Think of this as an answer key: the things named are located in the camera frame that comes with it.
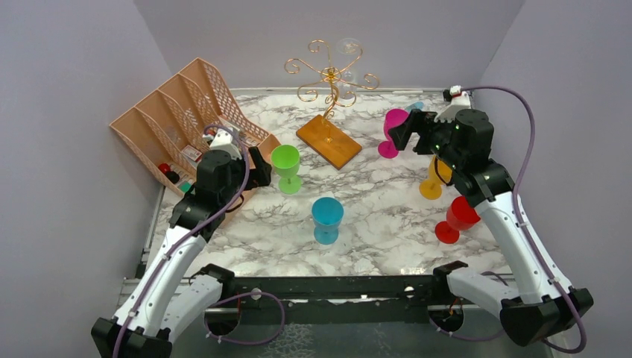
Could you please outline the green wine glass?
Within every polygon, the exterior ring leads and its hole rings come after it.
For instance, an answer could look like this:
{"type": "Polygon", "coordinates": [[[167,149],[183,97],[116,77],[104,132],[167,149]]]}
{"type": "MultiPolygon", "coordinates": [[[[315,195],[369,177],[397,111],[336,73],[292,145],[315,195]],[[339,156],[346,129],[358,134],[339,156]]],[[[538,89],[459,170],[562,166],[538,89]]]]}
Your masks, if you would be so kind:
{"type": "Polygon", "coordinates": [[[297,193],[302,181],[297,173],[300,169],[300,152],[293,145],[280,145],[271,154],[272,166],[280,176],[279,190],[285,194],[297,193]]]}

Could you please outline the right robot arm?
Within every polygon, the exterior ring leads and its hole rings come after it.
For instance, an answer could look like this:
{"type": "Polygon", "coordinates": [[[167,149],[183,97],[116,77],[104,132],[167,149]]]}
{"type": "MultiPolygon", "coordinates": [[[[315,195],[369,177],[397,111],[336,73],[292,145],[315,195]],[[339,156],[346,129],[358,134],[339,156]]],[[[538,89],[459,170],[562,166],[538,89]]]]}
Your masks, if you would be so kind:
{"type": "Polygon", "coordinates": [[[412,110],[388,131],[402,151],[412,134],[413,151],[433,154],[452,170],[452,182],[487,225],[511,268],[516,288],[476,273],[461,262],[436,268],[431,296],[447,304],[461,297],[495,315],[507,336],[525,347],[579,324],[593,306],[586,288],[575,288],[543,247],[514,192],[504,166],[490,158],[494,128],[487,114],[459,110],[451,122],[436,113],[412,110]]]}

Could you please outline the clear wine glass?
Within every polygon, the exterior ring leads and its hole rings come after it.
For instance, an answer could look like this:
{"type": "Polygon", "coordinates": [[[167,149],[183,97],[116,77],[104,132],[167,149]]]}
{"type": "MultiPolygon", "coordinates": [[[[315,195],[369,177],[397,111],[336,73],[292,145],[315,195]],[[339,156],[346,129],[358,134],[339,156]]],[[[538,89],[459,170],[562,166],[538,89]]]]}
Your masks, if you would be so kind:
{"type": "Polygon", "coordinates": [[[347,37],[339,40],[336,45],[338,53],[343,60],[341,69],[341,82],[338,82],[341,98],[344,101],[352,99],[352,92],[355,92],[353,84],[357,82],[358,75],[353,65],[356,58],[361,54],[361,43],[354,38],[347,37]]]}

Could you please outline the blue wine glass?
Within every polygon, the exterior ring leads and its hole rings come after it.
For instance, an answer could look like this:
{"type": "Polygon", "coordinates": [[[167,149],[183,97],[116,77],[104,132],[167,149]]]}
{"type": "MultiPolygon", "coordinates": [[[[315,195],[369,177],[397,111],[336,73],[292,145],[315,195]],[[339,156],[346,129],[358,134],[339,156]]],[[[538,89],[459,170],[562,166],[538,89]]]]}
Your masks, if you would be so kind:
{"type": "Polygon", "coordinates": [[[341,202],[332,197],[319,198],[313,203],[311,214],[315,240],[322,245],[333,244],[338,239],[338,229],[344,217],[341,202]]]}

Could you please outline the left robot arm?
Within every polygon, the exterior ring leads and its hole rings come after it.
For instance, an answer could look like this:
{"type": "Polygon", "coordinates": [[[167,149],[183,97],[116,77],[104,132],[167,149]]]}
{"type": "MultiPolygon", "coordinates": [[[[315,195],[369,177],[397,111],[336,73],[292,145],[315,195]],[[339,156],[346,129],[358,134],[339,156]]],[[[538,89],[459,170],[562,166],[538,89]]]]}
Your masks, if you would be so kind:
{"type": "Polygon", "coordinates": [[[174,206],[162,247],[130,297],[112,318],[98,318],[91,336],[101,357],[169,357],[173,344],[202,309],[225,306],[234,296],[234,274],[213,266],[179,297],[187,269],[244,192],[271,183],[271,165],[258,147],[232,157],[211,149],[197,166],[197,180],[174,206]]]}

